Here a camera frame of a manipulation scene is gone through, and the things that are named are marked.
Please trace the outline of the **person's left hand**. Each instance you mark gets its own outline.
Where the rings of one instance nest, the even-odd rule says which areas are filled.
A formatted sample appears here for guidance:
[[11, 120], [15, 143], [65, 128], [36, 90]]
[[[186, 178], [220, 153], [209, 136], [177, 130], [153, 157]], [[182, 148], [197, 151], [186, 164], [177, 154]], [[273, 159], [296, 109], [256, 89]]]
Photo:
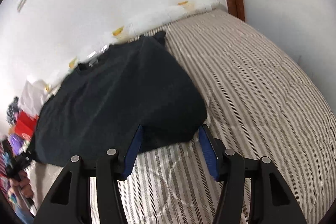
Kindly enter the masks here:
[[27, 173], [24, 170], [21, 170], [19, 172], [19, 178], [20, 181], [14, 178], [10, 179], [11, 189], [14, 191], [14, 194], [17, 197], [20, 197], [22, 194], [26, 198], [33, 198], [34, 192], [30, 185], [30, 179], [28, 178]]

